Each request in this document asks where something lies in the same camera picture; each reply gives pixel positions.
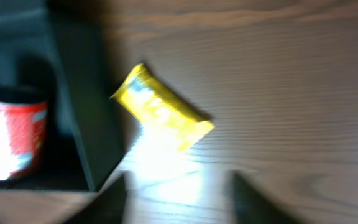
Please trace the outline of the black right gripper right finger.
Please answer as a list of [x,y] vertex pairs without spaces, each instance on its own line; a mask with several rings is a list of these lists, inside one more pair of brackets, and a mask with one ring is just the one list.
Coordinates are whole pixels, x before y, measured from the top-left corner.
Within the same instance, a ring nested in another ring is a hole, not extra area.
[[236,223],[301,224],[302,220],[287,212],[257,190],[238,171],[231,174],[231,197]]

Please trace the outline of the black gift box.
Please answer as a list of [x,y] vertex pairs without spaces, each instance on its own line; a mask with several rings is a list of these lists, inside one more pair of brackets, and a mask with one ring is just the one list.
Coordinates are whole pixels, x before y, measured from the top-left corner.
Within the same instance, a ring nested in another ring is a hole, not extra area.
[[34,168],[0,190],[97,192],[124,156],[102,29],[91,1],[0,0],[0,101],[46,101]]

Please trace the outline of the yellow snack bar wrapper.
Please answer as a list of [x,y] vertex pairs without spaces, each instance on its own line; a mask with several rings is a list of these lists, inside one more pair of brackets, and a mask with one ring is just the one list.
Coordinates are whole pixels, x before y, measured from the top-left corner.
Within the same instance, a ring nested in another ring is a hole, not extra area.
[[160,139],[185,151],[214,129],[214,124],[181,100],[140,63],[111,96]]

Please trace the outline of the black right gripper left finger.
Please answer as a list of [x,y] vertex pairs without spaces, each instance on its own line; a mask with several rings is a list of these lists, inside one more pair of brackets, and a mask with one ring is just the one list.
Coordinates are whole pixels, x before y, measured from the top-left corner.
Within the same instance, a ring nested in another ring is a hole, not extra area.
[[63,224],[122,224],[126,206],[126,175],[120,175],[91,203]]

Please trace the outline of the red soda can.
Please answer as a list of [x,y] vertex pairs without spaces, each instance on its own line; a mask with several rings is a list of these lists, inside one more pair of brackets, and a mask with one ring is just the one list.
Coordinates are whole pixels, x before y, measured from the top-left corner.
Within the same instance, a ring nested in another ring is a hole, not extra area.
[[46,135],[48,103],[0,101],[0,181],[29,173]]

